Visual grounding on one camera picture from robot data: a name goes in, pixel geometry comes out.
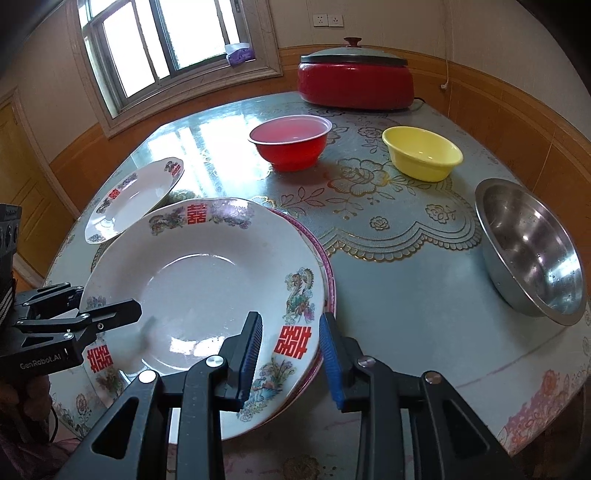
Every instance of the stainless steel bowl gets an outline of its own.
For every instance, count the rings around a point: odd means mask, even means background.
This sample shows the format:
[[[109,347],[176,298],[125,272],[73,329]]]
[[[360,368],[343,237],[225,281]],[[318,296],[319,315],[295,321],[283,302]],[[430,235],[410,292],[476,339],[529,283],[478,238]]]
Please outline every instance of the stainless steel bowl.
[[[489,179],[476,187],[476,213],[488,273],[507,303],[529,316],[577,323],[587,302],[583,266],[552,212],[525,187]]]

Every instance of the electrical outlet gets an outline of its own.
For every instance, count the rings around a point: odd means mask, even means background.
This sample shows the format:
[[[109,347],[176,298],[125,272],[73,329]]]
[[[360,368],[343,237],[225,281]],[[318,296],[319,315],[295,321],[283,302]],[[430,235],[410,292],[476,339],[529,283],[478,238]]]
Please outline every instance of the electrical outlet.
[[[315,27],[328,27],[329,16],[327,14],[314,14],[312,15],[312,24]]]
[[[329,14],[329,27],[343,27],[343,16],[340,14]]]

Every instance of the red bowl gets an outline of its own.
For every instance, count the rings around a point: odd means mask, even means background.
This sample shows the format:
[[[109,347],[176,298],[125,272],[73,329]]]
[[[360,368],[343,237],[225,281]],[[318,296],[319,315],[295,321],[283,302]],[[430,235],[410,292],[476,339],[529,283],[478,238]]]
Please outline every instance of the red bowl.
[[[321,116],[281,116],[255,127],[248,139],[276,170],[296,171],[316,163],[331,128]]]

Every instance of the bowl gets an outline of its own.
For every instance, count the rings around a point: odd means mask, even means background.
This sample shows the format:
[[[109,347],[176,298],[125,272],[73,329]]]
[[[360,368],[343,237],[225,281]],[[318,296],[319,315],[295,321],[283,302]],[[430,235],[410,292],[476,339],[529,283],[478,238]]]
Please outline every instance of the bowl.
[[[276,170],[304,170],[318,161],[331,128],[321,116],[281,116],[255,127],[249,140]]]
[[[583,266],[573,241],[525,187],[489,179],[476,187],[476,213],[488,273],[518,312],[574,325],[585,311]]]
[[[441,181],[464,160],[462,151],[447,138],[422,128],[387,128],[382,140],[394,166],[422,181]]]

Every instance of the door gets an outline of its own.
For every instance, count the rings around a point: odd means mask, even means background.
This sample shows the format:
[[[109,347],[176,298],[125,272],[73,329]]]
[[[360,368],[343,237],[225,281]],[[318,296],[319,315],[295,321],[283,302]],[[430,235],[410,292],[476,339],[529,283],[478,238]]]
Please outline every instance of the door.
[[[45,278],[74,217],[41,171],[10,104],[0,109],[0,203],[22,206],[17,253]]]

